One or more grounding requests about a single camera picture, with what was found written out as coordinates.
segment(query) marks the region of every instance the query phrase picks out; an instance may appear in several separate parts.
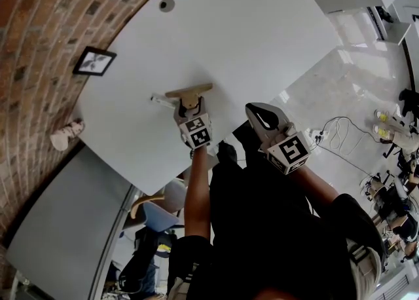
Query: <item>black shirt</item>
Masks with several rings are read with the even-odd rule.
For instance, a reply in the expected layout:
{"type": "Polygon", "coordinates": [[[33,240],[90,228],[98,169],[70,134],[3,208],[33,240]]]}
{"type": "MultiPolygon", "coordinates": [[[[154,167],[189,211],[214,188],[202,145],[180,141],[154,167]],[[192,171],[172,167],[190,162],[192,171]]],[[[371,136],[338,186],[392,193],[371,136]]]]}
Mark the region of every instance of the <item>black shirt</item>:
{"type": "Polygon", "coordinates": [[[221,214],[213,220],[214,246],[199,236],[180,238],[170,254],[168,291],[175,277],[185,279],[198,263],[187,300],[252,299],[266,287],[299,299],[356,298],[346,238],[373,248],[382,259],[384,247],[350,195],[340,195],[319,218],[287,177],[281,185],[266,186],[260,176],[252,179],[254,173],[225,170],[216,167],[211,183],[211,190],[217,178],[224,185],[216,211],[211,196],[211,212],[221,214]],[[259,190],[253,189],[257,182],[259,190]]]}
{"type": "Polygon", "coordinates": [[[404,241],[413,242],[418,235],[418,222],[408,213],[407,220],[400,227],[393,229],[404,241]]]}

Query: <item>person sitting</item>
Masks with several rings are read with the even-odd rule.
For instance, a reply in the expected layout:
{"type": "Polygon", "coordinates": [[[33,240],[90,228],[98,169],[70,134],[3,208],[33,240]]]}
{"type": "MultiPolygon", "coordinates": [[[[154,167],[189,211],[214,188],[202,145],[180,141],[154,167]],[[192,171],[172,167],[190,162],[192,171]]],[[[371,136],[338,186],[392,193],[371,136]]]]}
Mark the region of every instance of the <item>person sitting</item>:
{"type": "Polygon", "coordinates": [[[419,168],[417,167],[416,160],[410,161],[409,182],[414,183],[415,185],[419,184],[419,168]]]}
{"type": "Polygon", "coordinates": [[[396,120],[390,120],[384,111],[376,110],[375,117],[385,123],[386,127],[374,124],[373,132],[383,140],[392,141],[400,147],[405,160],[410,161],[412,154],[419,149],[419,134],[415,130],[410,132],[396,120]]]}
{"type": "Polygon", "coordinates": [[[375,209],[381,219],[385,219],[394,234],[405,242],[405,259],[416,257],[418,248],[418,210],[408,200],[399,178],[388,190],[378,179],[370,182],[369,194],[375,202],[375,209]]]}

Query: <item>brick wall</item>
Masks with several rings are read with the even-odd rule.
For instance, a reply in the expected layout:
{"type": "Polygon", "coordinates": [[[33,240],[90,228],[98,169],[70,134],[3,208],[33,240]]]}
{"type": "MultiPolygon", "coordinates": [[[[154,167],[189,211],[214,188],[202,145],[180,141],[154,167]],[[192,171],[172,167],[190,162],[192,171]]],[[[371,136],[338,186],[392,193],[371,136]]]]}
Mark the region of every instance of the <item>brick wall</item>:
{"type": "MultiPolygon", "coordinates": [[[[68,120],[87,80],[71,74],[85,46],[107,48],[146,1],[0,0],[0,239],[67,155],[48,136],[68,120]]],[[[4,256],[0,247],[3,289],[4,256]]]]}

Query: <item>picture frame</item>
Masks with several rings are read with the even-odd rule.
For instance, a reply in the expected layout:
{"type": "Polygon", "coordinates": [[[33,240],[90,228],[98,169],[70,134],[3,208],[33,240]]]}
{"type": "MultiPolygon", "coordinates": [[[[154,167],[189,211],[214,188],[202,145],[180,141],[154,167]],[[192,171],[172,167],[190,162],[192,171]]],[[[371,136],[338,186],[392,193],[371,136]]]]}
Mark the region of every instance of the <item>picture frame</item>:
{"type": "Polygon", "coordinates": [[[87,46],[74,66],[73,74],[103,77],[116,56],[114,52],[87,46]]]}

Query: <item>white floor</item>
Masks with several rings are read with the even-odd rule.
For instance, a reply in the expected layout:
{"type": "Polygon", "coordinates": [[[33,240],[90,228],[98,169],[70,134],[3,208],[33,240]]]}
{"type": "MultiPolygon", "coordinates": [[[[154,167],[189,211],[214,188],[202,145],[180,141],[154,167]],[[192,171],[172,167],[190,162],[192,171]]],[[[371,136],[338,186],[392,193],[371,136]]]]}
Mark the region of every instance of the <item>white floor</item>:
{"type": "MultiPolygon", "coordinates": [[[[376,122],[375,109],[400,116],[400,105],[403,104],[398,101],[399,93],[410,88],[403,47],[377,41],[366,10],[336,12],[330,14],[329,19],[336,29],[340,46],[281,92],[271,104],[283,109],[299,130],[322,129],[333,117],[347,116],[360,129],[372,132],[376,122]]],[[[411,120],[410,114],[404,119],[407,124],[411,120]]],[[[383,179],[386,170],[394,175],[399,173],[397,156],[387,160],[382,156],[389,145],[375,143],[351,124],[344,140],[348,121],[339,123],[340,141],[339,136],[333,139],[337,124],[331,122],[326,128],[329,137],[320,146],[340,154],[369,174],[380,172],[383,179]]],[[[238,141],[233,136],[227,141],[237,148],[238,158],[244,159],[238,141]]],[[[320,147],[312,151],[308,166],[339,193],[351,194],[370,215],[374,215],[372,204],[360,194],[359,183],[367,176],[364,172],[320,147]]]]}

